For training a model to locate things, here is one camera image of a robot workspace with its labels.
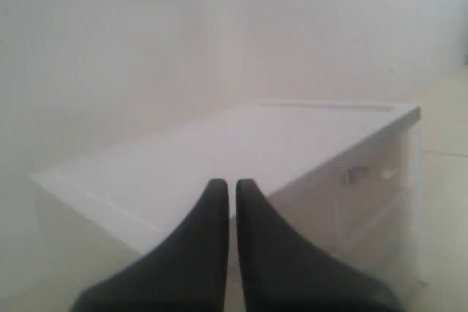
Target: tiled floor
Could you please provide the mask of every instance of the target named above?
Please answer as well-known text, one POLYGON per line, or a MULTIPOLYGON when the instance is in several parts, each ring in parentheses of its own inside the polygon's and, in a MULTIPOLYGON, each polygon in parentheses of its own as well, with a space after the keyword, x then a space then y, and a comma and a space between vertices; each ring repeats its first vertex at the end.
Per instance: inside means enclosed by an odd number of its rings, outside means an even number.
MULTIPOLYGON (((467 97, 468 69, 465 69, 410 98, 423 107, 426 178, 423 212, 429 234, 430 267, 428 286, 414 297, 410 312, 468 311, 467 97)), ((108 250, 103 251, 102 257, 122 251, 108 245, 105 247, 108 250)), ((131 260, 132 256, 125 254, 118 265, 131 260)), ((118 269, 114 266, 109 267, 108 272, 118 269)), ((240 311, 242 291, 238 272, 234 272, 229 285, 235 293, 227 297, 226 311, 240 311)), ((52 269, 41 283, 0 301, 0 311, 67 311, 70 301, 81 288, 79 279, 73 278, 69 272, 52 269)))

